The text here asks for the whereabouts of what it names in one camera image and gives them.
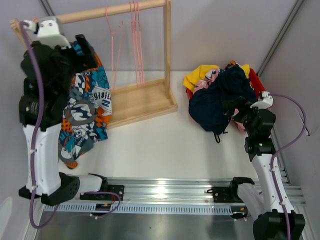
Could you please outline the orange black camouflage shorts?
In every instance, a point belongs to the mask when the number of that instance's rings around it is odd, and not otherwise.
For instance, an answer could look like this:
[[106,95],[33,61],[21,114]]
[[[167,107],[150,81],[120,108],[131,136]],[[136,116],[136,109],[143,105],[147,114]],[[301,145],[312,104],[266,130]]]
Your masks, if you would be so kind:
[[236,61],[231,60],[231,61],[227,64],[227,66],[225,67],[225,69],[229,69],[229,68],[232,68],[232,67],[234,67],[234,66],[240,67],[240,65],[239,65]]

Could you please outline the yellow shorts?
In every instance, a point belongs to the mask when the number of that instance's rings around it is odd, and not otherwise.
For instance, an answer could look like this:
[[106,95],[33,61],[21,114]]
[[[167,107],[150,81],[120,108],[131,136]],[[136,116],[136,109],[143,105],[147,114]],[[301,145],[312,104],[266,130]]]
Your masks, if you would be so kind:
[[[243,70],[246,78],[248,78],[250,73],[250,65],[249,64],[240,65],[240,68]],[[196,83],[200,80],[204,80],[206,78],[206,74],[211,70],[223,70],[223,69],[220,68],[218,65],[214,65],[214,64],[201,64],[195,70],[193,70],[191,73],[187,74],[183,78],[182,80],[183,86],[189,89],[191,92],[193,92],[196,87]]]

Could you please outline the blue orange patterned shorts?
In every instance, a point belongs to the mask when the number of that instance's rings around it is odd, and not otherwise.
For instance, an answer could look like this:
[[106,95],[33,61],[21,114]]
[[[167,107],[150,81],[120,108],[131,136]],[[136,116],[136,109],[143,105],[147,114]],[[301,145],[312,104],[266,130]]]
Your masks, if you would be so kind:
[[95,143],[108,139],[107,126],[112,116],[110,85],[97,53],[94,58],[97,67],[74,75],[62,114],[58,158],[71,170]]

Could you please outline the pink hanger of camouflage shorts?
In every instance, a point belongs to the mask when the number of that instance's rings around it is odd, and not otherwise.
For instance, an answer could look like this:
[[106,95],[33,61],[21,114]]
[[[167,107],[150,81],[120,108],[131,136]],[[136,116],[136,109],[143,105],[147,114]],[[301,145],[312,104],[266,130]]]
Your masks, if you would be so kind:
[[135,23],[136,23],[136,41],[138,49],[138,60],[139,60],[139,73],[140,73],[140,83],[142,86],[145,85],[145,75],[144,75],[144,60],[143,60],[143,50],[142,50],[142,34],[141,34],[141,24],[140,24],[140,5],[136,1],[135,4]]

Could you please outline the pink hanger of yellow shorts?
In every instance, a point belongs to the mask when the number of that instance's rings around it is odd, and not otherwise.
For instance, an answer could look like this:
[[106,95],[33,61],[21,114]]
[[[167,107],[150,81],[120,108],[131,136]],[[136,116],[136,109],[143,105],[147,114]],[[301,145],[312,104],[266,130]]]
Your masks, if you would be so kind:
[[140,6],[139,2],[133,1],[133,10],[132,14],[132,30],[135,42],[135,54],[138,62],[138,74],[139,74],[139,84],[143,86],[145,84],[144,77],[144,62],[143,62],[143,51],[142,51],[142,39],[141,39],[141,25],[140,25]]

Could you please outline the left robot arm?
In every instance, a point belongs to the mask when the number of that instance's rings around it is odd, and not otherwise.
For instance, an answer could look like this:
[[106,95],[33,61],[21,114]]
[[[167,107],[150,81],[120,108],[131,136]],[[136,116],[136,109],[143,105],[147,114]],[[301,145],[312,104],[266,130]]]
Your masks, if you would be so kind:
[[59,171],[58,162],[73,169],[76,160],[106,140],[112,115],[108,78],[94,48],[78,34],[69,48],[34,41],[31,60],[20,64],[26,74],[19,101],[19,120],[28,149],[28,180],[18,194],[55,206],[79,195],[82,200],[108,196],[106,177]]

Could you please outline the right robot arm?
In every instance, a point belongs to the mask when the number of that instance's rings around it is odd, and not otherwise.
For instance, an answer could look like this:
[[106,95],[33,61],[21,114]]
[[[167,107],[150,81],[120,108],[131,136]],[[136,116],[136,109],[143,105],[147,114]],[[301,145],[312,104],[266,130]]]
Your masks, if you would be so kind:
[[302,214],[296,213],[282,182],[280,167],[271,131],[276,115],[270,111],[273,97],[263,92],[251,103],[244,97],[223,102],[223,113],[241,123],[247,133],[244,148],[258,176],[260,189],[250,178],[233,179],[228,196],[243,201],[253,219],[256,240],[298,240],[306,225]]

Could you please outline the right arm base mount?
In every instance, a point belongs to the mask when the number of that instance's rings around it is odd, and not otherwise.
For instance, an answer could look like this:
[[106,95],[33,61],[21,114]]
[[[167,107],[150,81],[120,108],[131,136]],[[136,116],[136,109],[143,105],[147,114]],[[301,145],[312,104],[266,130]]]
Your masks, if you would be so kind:
[[206,191],[211,194],[215,203],[243,203],[238,196],[238,187],[242,184],[252,184],[255,182],[249,177],[234,177],[228,186],[214,186]]

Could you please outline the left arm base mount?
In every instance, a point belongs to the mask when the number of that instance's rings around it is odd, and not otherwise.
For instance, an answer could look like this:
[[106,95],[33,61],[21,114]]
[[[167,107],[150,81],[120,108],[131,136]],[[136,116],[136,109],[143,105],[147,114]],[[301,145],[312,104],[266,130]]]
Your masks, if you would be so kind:
[[122,201],[124,193],[124,185],[111,184],[108,185],[107,190],[105,190],[104,193],[102,193],[102,190],[100,190],[99,193],[84,193],[80,195],[79,199],[83,201],[118,201],[118,197],[114,195],[116,194]]

